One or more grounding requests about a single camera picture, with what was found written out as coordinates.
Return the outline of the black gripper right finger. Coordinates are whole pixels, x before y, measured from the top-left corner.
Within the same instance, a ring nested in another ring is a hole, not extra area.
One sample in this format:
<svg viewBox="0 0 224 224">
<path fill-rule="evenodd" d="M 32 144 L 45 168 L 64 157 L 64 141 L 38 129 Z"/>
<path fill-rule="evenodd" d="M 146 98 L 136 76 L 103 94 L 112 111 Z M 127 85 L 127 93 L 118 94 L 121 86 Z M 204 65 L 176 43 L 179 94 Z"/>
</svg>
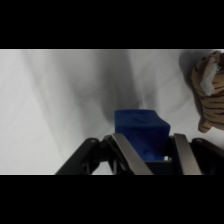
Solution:
<svg viewBox="0 0 224 224">
<path fill-rule="evenodd" d="M 183 175 L 224 175 L 224 150 L 213 143 L 175 134 L 176 153 Z"/>
</svg>

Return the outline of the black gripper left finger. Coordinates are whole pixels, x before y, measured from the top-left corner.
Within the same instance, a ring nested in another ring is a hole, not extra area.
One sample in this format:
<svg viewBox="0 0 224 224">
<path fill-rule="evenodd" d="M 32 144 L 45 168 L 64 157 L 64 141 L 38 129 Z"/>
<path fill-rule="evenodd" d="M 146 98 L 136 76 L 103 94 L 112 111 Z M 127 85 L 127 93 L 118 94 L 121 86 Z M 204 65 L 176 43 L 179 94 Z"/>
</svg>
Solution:
<svg viewBox="0 0 224 224">
<path fill-rule="evenodd" d="M 112 134 L 102 141 L 87 138 L 56 175 L 92 175 L 103 162 L 113 175 L 153 174 L 123 134 Z"/>
</svg>

